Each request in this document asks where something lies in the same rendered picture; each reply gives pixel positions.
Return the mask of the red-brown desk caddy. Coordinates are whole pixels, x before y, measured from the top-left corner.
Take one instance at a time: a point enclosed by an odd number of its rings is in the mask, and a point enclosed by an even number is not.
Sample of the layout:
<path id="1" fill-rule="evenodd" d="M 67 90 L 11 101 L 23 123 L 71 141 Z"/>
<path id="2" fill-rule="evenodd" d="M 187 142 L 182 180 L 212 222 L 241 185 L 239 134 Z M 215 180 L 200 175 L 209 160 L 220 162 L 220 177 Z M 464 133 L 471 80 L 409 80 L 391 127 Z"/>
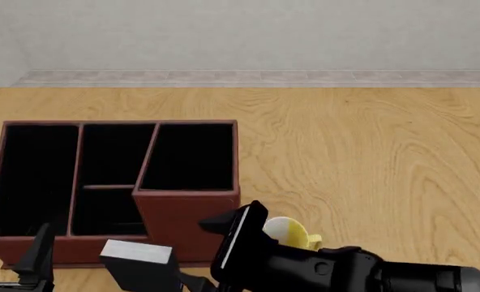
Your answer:
<path id="1" fill-rule="evenodd" d="M 203 267 L 221 240 L 200 220 L 240 204 L 234 120 L 7 121 L 0 136 L 0 260 L 16 264 L 43 223 L 54 265 L 100 267 L 107 240 L 171 246 Z"/>

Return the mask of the yellow and white mug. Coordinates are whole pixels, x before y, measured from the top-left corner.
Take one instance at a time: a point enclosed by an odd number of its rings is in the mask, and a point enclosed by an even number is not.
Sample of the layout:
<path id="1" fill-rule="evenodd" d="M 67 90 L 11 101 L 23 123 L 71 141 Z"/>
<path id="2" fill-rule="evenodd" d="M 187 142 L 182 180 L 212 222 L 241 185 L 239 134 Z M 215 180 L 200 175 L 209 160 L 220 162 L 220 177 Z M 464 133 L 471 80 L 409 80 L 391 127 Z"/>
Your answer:
<path id="1" fill-rule="evenodd" d="M 312 251 L 318 251 L 323 246 L 320 235 L 308 233 L 306 228 L 293 218 L 271 218 L 264 224 L 263 231 L 280 245 Z"/>

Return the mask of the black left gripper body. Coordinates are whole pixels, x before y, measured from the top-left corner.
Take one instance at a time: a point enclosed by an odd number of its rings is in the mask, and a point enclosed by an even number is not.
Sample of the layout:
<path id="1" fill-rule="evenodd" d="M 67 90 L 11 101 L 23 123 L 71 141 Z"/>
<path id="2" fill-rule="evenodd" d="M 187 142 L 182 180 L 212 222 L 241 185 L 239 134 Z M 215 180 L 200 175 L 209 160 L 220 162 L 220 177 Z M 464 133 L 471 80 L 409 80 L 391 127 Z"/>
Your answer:
<path id="1" fill-rule="evenodd" d="M 54 277 L 20 277 L 18 281 L 0 281 L 0 292 L 53 292 Z"/>

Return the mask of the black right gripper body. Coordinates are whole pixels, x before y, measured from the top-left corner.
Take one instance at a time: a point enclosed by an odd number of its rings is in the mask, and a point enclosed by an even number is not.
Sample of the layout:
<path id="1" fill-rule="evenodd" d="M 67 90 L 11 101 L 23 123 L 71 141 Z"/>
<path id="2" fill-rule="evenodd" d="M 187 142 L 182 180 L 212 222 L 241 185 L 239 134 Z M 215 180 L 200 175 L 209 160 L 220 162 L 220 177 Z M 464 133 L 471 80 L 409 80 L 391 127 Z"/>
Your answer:
<path id="1" fill-rule="evenodd" d="M 252 292 L 277 292 L 268 261 L 277 241 L 263 232 L 268 210 L 258 201 L 237 208 L 234 225 L 223 237 L 211 264 L 212 277 L 223 286 Z"/>

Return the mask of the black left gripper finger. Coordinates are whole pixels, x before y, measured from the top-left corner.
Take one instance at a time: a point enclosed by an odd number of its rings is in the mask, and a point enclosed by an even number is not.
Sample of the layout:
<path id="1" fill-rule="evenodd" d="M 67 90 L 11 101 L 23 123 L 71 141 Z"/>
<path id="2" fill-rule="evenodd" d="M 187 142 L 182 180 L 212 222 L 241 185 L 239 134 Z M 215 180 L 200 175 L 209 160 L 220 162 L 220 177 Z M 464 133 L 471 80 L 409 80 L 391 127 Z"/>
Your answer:
<path id="1" fill-rule="evenodd" d="M 55 227 L 45 223 L 36 234 L 31 247 L 14 266 L 20 285 L 38 285 L 41 281 L 53 283 L 53 251 Z"/>

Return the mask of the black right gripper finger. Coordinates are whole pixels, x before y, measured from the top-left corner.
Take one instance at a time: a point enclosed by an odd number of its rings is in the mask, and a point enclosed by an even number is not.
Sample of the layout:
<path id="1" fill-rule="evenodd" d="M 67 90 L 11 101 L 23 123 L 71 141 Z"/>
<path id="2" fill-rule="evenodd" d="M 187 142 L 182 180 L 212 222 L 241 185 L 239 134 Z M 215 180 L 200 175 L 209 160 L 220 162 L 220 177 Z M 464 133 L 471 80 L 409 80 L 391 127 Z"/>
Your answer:
<path id="1" fill-rule="evenodd" d="M 219 216 L 209 217 L 199 221 L 199 227 L 207 233 L 228 235 L 237 216 L 237 211 L 228 211 Z"/>
<path id="2" fill-rule="evenodd" d="M 180 281 L 190 292 L 219 292 L 219 289 L 206 277 L 180 272 Z"/>

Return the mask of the black book with grey pages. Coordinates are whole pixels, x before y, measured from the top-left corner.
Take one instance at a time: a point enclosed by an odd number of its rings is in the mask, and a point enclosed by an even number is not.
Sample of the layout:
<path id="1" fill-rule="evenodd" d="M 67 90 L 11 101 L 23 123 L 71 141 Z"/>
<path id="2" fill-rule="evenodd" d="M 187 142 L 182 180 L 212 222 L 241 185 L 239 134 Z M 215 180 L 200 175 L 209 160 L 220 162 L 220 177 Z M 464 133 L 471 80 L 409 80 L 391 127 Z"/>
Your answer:
<path id="1" fill-rule="evenodd" d="M 182 292 L 174 249 L 162 245 L 107 240 L 100 261 L 127 292 Z"/>

